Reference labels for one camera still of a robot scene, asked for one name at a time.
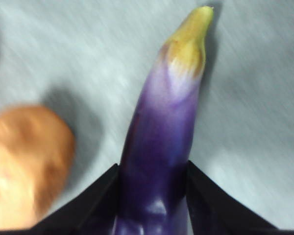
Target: potato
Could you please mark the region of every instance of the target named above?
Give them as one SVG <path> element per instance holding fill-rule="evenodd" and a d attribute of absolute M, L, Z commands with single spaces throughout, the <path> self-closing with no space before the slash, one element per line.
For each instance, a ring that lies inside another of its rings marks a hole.
<path fill-rule="evenodd" d="M 66 123 L 44 106 L 0 113 L 0 230 L 43 218 L 65 185 L 74 145 Z"/>

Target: eggplant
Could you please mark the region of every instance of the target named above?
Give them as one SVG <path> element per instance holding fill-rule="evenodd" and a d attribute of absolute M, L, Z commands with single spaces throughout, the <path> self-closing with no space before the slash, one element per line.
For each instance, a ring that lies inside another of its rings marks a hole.
<path fill-rule="evenodd" d="M 115 235 L 186 234 L 186 166 L 212 18 L 211 7 L 194 9 L 165 41 L 144 83 L 120 163 Z"/>

